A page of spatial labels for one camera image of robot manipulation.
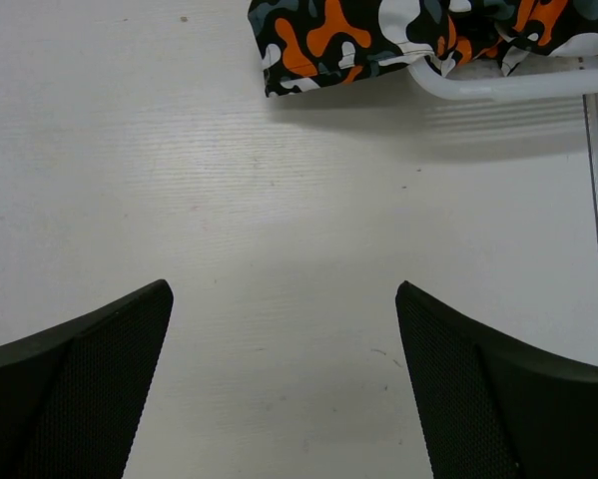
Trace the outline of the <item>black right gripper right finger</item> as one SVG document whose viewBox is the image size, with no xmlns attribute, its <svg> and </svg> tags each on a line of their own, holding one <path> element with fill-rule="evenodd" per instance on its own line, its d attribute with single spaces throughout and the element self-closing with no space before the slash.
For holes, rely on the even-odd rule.
<svg viewBox="0 0 598 479">
<path fill-rule="evenodd" d="M 410 282 L 395 298 L 436 478 L 598 478 L 598 366 L 473 320 Z"/>
</svg>

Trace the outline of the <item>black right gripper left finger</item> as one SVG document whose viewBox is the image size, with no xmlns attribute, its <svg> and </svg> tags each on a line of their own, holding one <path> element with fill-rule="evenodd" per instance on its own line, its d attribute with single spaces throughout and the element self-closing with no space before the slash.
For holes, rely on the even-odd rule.
<svg viewBox="0 0 598 479">
<path fill-rule="evenodd" d="M 123 476 L 173 304 L 159 279 L 0 346 L 0 478 Z"/>
</svg>

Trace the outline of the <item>orange camouflage shorts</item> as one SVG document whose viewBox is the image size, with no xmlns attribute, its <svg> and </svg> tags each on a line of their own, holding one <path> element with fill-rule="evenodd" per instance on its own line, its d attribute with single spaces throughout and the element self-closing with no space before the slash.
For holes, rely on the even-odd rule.
<svg viewBox="0 0 598 479">
<path fill-rule="evenodd" d="M 491 60 L 598 55 L 598 1 L 253 1 L 265 93 L 375 78 L 424 59 L 441 76 Z"/>
</svg>

